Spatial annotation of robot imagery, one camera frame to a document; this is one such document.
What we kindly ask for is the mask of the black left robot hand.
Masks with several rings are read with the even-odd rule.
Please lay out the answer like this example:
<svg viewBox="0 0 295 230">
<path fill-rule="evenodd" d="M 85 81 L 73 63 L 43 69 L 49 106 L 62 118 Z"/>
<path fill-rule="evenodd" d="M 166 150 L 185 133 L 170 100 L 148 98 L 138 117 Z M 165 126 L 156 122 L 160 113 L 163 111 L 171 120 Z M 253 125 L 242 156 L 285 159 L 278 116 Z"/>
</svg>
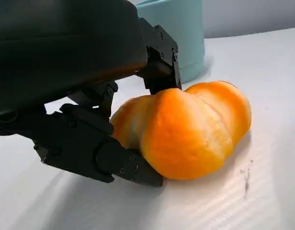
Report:
<svg viewBox="0 0 295 230">
<path fill-rule="evenodd" d="M 178 45 L 126 0 L 0 0 L 0 136 L 29 138 L 49 166 L 110 183 L 162 176 L 113 138 L 116 80 L 180 88 Z"/>
</svg>

